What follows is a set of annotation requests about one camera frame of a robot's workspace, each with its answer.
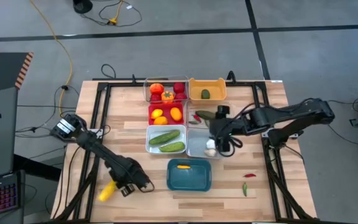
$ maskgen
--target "concrete floor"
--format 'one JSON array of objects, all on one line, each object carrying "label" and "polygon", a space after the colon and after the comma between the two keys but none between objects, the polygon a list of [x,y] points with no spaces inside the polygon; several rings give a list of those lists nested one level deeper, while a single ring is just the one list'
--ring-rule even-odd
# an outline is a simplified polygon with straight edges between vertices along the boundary
[{"label": "concrete floor", "polygon": [[[35,0],[58,35],[99,34],[161,30],[250,28],[243,0],[127,0],[141,11],[143,21],[132,27],[101,27],[75,14],[71,0]],[[337,26],[358,24],[358,0],[255,0],[251,1],[258,27]],[[96,2],[89,16],[110,4]],[[119,22],[137,16],[124,9]],[[50,35],[28,0],[0,0],[0,37]],[[352,102],[358,97],[358,29],[260,33],[272,80],[283,80],[290,103],[309,97]],[[167,35],[64,40],[73,58],[70,85],[80,89],[83,80],[103,77],[100,66],[110,63],[118,77],[188,75],[198,79],[225,77],[263,79],[251,33]],[[0,52],[34,52],[19,92],[20,105],[52,105],[54,91],[69,72],[67,56],[52,40],[0,42]],[[64,106],[75,106],[77,95],[65,96]],[[332,126],[358,142],[358,128],[348,119],[358,117],[349,105],[332,108]],[[18,108],[17,129],[42,124],[51,108]],[[58,115],[47,124],[53,126]],[[61,147],[53,138],[16,139],[15,153],[32,157]],[[314,204],[319,218],[358,223],[358,146],[337,137],[326,126],[314,126],[300,138]],[[56,164],[63,151],[35,160]],[[25,208],[25,222],[47,220],[46,195],[57,183],[27,176],[38,188]],[[54,193],[49,196],[52,206]]]}]

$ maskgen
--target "wooden tabletop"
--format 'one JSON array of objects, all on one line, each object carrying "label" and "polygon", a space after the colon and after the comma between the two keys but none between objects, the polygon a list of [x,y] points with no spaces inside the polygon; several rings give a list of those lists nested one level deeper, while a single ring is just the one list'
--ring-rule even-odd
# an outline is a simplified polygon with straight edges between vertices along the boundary
[{"label": "wooden tabletop", "polygon": [[[98,82],[85,81],[81,89],[76,113],[90,123],[96,87]],[[268,98],[272,106],[281,107],[288,104],[282,82],[266,82]],[[228,87],[227,101],[234,105],[236,113],[245,105],[253,102],[249,87]],[[229,158],[210,161],[212,166],[212,187],[208,192],[171,191],[166,184],[167,164],[170,159],[186,157],[159,156],[149,154],[145,150],[146,128],[148,126],[147,108],[142,87],[114,87],[108,109],[106,124],[111,131],[105,135],[103,144],[116,154],[137,160],[146,174],[155,184],[155,191],[143,194],[136,190],[128,197],[116,192],[107,202],[97,199],[93,204],[92,222],[251,222],[274,221],[272,199],[265,167],[260,135],[239,136],[244,143],[243,148]],[[287,145],[300,151],[296,140],[289,140]],[[78,190],[81,166],[85,151],[80,149],[73,159],[70,172],[70,186],[66,195],[68,182],[68,166],[77,148],[71,144],[67,148],[65,168],[63,171],[62,203],[57,214],[64,209],[66,197],[68,201]],[[313,199],[302,160],[294,153],[282,150],[283,168],[289,191],[305,211],[315,217]],[[245,178],[245,174],[253,173],[256,177]],[[111,178],[100,163],[95,198]],[[242,185],[247,182],[248,196],[242,193]],[[60,184],[57,190],[52,216],[57,209],[60,197]],[[278,190],[280,210],[285,217],[282,195]],[[81,205],[80,218],[85,216],[88,198],[85,193]]]}]

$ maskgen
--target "red strawberry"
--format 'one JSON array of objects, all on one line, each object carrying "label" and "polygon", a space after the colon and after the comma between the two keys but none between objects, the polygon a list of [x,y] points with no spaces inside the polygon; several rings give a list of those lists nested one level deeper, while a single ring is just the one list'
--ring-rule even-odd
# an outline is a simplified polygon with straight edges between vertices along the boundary
[{"label": "red strawberry", "polygon": [[161,101],[161,95],[153,94],[153,95],[150,97],[150,102],[151,102],[151,104],[158,104],[158,102],[156,102],[156,101]]},{"label": "red strawberry", "polygon": [[173,91],[175,93],[183,93],[185,91],[185,84],[184,83],[173,84]]},{"label": "red strawberry", "polygon": [[178,94],[175,95],[175,102],[176,103],[180,103],[181,100],[186,100],[186,99],[187,99],[187,96],[184,93],[178,93]]}]

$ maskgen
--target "teal container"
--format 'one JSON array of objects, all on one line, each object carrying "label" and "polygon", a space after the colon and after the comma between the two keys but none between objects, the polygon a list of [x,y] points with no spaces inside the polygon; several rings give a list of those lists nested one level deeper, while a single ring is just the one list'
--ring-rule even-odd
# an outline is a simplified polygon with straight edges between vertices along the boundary
[{"label": "teal container", "polygon": [[[178,166],[190,166],[179,169]],[[203,159],[171,159],[167,169],[170,190],[208,191],[211,188],[211,164]]]}]

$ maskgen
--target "garlic bulb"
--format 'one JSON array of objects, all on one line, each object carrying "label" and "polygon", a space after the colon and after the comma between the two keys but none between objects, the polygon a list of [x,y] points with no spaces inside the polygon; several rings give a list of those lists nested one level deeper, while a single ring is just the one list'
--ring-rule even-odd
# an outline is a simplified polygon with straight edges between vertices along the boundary
[{"label": "garlic bulb", "polygon": [[216,149],[215,140],[213,140],[213,139],[208,140],[206,142],[206,148],[207,149]]},{"label": "garlic bulb", "polygon": [[204,153],[208,156],[208,157],[215,157],[216,156],[216,150],[215,149],[205,149]]}]

